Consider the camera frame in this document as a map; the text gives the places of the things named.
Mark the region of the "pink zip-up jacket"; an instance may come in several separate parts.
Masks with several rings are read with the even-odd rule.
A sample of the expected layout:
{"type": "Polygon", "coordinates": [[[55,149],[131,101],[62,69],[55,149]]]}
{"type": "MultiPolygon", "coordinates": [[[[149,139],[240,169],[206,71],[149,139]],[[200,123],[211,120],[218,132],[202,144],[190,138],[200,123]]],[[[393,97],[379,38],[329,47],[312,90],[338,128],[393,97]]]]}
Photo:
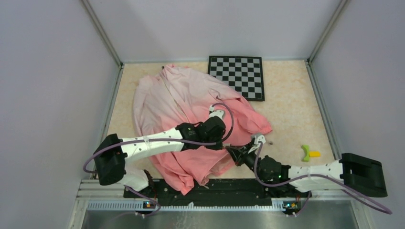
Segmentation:
{"type": "MultiPolygon", "coordinates": [[[[220,80],[188,67],[165,66],[155,76],[144,76],[136,87],[133,119],[138,135],[156,134],[181,123],[204,122],[209,108],[228,106],[224,122],[231,132],[226,144],[245,145],[256,133],[268,134],[272,127],[237,91],[220,80]]],[[[150,157],[165,181],[186,195],[195,183],[205,185],[208,176],[219,176],[234,162],[224,150],[199,147],[150,157]]]]}

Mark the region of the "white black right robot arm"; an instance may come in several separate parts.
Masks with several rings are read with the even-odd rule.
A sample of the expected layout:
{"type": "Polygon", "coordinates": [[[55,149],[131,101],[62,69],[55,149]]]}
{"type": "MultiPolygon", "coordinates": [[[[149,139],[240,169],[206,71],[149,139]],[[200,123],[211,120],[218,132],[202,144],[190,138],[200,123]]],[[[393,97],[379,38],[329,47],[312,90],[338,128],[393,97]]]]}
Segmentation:
{"type": "Polygon", "coordinates": [[[341,159],[318,166],[283,165],[275,159],[256,154],[258,145],[227,146],[236,166],[246,165],[259,183],[278,187],[287,197],[297,192],[315,190],[354,190],[367,197],[387,197],[382,163],[352,153],[342,154],[341,159]]]}

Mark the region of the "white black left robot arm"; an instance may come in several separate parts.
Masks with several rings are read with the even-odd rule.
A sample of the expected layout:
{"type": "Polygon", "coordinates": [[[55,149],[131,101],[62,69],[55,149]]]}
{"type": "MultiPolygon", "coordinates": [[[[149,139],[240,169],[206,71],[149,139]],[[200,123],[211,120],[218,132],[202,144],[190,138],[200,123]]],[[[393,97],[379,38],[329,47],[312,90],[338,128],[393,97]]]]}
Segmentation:
{"type": "Polygon", "coordinates": [[[153,180],[146,170],[128,168],[133,161],[150,156],[201,146],[219,150],[225,134],[221,117],[212,116],[198,124],[182,123],[167,131],[135,138],[118,138],[108,135],[94,152],[94,163],[101,186],[121,184],[136,191],[141,197],[153,192],[153,180]]]}

